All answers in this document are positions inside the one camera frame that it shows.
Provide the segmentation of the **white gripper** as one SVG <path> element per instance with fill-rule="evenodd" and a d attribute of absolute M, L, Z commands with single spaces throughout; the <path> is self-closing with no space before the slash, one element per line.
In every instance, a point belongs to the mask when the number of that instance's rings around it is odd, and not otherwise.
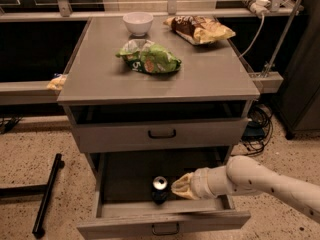
<path fill-rule="evenodd" d="M 214 199 L 208 184 L 208 171 L 208 168 L 200 168 L 194 173 L 186 173 L 171 185 L 171 191 L 185 199 L 193 199 L 194 196 L 196 199 Z"/>

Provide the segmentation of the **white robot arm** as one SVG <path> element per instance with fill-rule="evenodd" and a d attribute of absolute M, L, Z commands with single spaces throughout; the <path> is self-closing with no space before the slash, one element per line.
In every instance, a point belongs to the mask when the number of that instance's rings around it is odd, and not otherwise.
<path fill-rule="evenodd" d="M 278 174 L 246 156 L 231 157 L 224 166 L 199 168 L 187 173 L 171 185 L 171 191 L 191 200 L 263 192 L 320 222 L 318 185 Z"/>

